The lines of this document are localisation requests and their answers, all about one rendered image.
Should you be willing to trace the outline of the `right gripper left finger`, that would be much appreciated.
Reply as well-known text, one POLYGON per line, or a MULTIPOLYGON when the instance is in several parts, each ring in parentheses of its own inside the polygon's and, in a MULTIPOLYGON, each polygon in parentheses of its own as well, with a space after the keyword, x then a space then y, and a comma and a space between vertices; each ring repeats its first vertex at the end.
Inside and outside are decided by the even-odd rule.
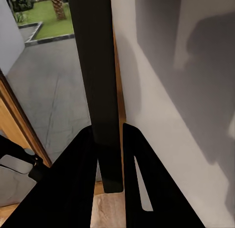
POLYGON ((83 128, 1 228, 90 228, 97 152, 83 128))

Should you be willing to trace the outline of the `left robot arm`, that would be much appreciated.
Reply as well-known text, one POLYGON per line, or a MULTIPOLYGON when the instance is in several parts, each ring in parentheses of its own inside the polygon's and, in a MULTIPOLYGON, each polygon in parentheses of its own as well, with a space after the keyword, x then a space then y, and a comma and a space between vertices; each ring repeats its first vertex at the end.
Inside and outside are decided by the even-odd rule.
POLYGON ((32 149, 23 149, 8 138, 0 136, 0 166, 13 169, 21 174, 28 173, 36 183, 49 169, 43 159, 32 149))

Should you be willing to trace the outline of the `poster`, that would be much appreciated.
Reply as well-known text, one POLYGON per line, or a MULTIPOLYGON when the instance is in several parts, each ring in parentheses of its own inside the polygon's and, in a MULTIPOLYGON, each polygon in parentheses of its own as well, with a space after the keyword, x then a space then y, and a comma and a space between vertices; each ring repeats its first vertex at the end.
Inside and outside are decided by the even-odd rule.
POLYGON ((111 0, 68 0, 104 193, 124 190, 111 0))

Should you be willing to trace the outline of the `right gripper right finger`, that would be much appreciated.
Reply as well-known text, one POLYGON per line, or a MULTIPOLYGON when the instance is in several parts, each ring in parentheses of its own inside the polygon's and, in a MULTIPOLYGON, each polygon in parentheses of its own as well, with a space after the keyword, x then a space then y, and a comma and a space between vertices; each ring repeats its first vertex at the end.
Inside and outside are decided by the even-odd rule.
POLYGON ((142 132, 123 124, 126 228, 205 228, 142 132), (136 157, 153 211, 141 205, 136 157))

